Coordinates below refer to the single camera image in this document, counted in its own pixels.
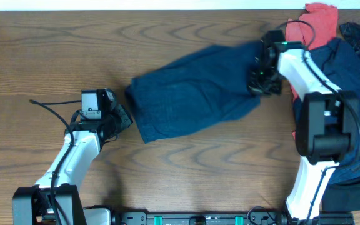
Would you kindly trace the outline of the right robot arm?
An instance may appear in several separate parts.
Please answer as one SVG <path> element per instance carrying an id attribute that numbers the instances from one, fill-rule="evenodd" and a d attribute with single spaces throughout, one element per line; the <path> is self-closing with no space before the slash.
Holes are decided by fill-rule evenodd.
<path id="1" fill-rule="evenodd" d="M 278 224 L 319 224 L 320 203 L 345 155 L 360 150 L 359 99 L 332 83 L 301 42 L 262 42 L 249 90 L 258 96 L 280 94 L 286 79 L 302 101 L 295 130 L 300 164 Z"/>

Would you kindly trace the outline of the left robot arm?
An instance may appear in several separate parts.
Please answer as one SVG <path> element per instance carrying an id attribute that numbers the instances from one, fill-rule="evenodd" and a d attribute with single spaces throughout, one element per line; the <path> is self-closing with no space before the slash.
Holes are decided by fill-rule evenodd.
<path id="1" fill-rule="evenodd" d="M 64 144 L 51 167 L 31 187 L 12 197 L 14 224 L 120 224 L 108 206 L 83 207 L 79 188 L 102 147 L 118 138 L 132 123 L 122 104 L 99 112 L 77 110 L 66 126 Z"/>

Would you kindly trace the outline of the navy blue shorts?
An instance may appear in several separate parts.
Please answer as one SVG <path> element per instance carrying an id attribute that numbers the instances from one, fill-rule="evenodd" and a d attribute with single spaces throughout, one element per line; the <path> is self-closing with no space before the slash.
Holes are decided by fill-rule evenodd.
<path id="1" fill-rule="evenodd" d="M 144 143 L 241 119 L 260 103 L 248 90 L 259 41 L 213 45 L 131 80 L 125 90 Z"/>

